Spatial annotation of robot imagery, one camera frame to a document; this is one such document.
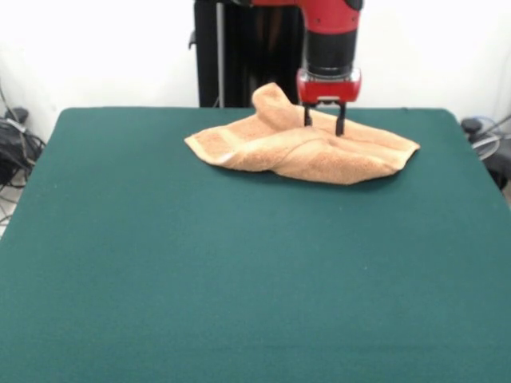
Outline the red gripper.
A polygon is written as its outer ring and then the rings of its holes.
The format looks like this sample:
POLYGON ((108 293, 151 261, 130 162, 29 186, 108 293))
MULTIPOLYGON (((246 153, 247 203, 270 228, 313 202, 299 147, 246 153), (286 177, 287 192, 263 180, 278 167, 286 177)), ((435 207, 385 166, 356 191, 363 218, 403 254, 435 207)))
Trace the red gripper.
POLYGON ((362 72, 354 68, 345 77, 313 76, 305 69, 299 69, 296 75, 299 99, 304 108, 304 125, 313 125, 311 110, 320 102, 339 103, 339 115, 335 125, 335 135, 342 136, 345 129, 347 103, 357 100, 361 84, 362 72))

